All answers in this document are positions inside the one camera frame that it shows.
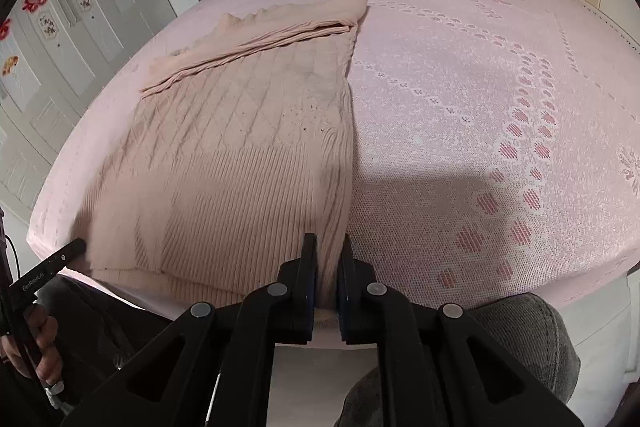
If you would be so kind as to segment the pink patterned bed cover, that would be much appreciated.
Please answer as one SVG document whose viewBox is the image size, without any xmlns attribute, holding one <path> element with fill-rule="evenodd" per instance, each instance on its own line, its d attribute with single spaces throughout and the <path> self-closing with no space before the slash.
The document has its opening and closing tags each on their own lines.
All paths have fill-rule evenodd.
<svg viewBox="0 0 640 427">
<path fill-rule="evenodd" d="M 221 17 L 322 0 L 202 0 L 154 37 L 76 124 L 27 240 L 71 239 L 151 66 Z M 368 0 L 347 71 L 346 234 L 424 306 L 533 291 L 557 307 L 639 260 L 639 55 L 576 0 Z"/>
</svg>

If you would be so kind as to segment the pink knit sweater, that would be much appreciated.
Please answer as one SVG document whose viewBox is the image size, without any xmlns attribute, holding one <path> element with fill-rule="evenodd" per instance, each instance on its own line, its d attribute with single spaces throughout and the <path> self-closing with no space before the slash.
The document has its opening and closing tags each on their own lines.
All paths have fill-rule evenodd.
<svg viewBox="0 0 640 427">
<path fill-rule="evenodd" d="M 85 272 L 179 303 L 237 303 L 318 241 L 331 306 L 352 202 L 347 81 L 368 0 L 225 15 L 157 60 L 76 221 Z"/>
</svg>

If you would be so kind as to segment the camouflage trouser leg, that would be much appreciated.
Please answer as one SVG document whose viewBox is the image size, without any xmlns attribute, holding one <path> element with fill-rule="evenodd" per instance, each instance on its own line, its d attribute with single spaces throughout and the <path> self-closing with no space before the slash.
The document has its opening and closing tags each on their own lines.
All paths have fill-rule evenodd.
<svg viewBox="0 0 640 427">
<path fill-rule="evenodd" d="M 342 318 L 378 366 L 346 395 L 340 426 L 578 426 L 567 402 L 580 362 L 566 327 L 522 294 L 473 310 L 431 309 L 399 291 Z"/>
</svg>

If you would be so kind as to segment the white wardrobe with red decals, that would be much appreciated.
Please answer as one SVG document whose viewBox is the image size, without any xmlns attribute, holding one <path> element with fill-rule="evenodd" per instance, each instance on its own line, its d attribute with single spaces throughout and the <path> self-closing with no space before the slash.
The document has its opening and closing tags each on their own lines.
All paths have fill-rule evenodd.
<svg viewBox="0 0 640 427">
<path fill-rule="evenodd" d="M 90 103 L 176 16 L 168 0 L 17 0 L 1 26 L 1 206 L 27 222 Z"/>
</svg>

